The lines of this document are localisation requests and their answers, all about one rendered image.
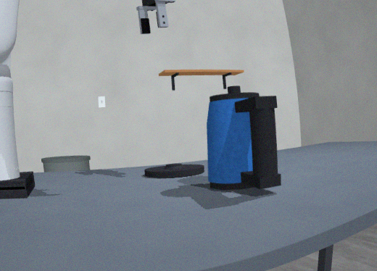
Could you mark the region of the dark grey round disc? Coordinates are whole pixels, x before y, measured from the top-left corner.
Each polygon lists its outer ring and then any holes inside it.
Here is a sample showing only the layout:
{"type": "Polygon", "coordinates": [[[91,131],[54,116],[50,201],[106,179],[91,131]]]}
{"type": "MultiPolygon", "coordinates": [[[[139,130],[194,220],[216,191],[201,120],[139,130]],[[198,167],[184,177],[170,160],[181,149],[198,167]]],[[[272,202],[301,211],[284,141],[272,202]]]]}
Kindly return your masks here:
{"type": "Polygon", "coordinates": [[[166,166],[150,167],[144,170],[150,178],[181,178],[198,175],[204,172],[201,164],[166,164],[166,166]]]}

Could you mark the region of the blue and black kettle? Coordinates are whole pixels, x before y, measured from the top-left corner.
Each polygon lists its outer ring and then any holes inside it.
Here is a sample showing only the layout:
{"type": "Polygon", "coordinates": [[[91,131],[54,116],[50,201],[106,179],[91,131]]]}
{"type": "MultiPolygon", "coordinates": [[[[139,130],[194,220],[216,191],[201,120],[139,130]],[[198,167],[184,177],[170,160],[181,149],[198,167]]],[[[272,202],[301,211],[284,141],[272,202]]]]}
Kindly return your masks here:
{"type": "Polygon", "coordinates": [[[210,188],[239,190],[281,185],[276,141],[276,96],[228,93],[210,96],[207,158],[210,188]],[[252,140],[252,142],[251,142],[252,140]]]}

